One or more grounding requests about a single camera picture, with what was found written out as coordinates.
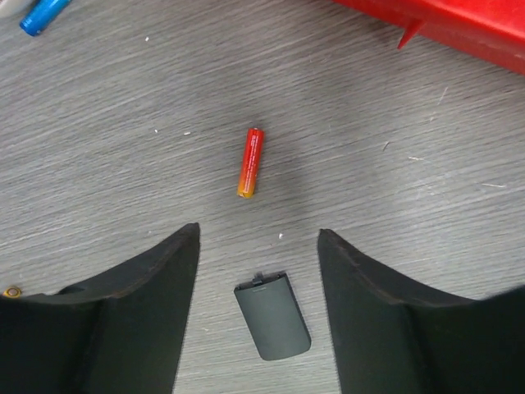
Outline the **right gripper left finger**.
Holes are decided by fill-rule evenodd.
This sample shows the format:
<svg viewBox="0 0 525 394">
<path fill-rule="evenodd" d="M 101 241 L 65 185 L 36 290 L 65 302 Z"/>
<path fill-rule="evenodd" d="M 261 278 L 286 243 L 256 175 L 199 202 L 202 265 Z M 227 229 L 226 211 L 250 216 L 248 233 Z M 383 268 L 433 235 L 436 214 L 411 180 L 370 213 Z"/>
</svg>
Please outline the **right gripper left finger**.
<svg viewBox="0 0 525 394">
<path fill-rule="evenodd" d="M 172 392 L 199 238 L 190 223 L 56 294 L 3 297 L 2 392 Z"/>
</svg>

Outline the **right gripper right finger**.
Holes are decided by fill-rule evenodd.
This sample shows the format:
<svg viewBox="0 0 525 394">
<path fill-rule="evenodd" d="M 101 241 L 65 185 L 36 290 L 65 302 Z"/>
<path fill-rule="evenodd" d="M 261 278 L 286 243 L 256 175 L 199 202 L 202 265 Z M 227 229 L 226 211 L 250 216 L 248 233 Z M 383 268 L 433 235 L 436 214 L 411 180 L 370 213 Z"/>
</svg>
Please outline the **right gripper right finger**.
<svg viewBox="0 0 525 394">
<path fill-rule="evenodd" d="M 522 287 L 484 300 L 452 295 L 328 229 L 317 251 L 342 392 L 523 392 Z"/>
</svg>

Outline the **black battery cover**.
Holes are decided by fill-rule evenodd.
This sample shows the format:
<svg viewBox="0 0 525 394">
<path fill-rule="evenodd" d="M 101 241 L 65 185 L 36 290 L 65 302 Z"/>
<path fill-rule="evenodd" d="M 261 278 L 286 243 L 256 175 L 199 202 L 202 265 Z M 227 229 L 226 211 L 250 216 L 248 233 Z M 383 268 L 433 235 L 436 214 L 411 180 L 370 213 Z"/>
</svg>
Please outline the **black battery cover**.
<svg viewBox="0 0 525 394">
<path fill-rule="evenodd" d="M 262 360 L 284 360 L 310 350 L 312 339 L 285 272 L 256 274 L 234 295 Z"/>
</svg>

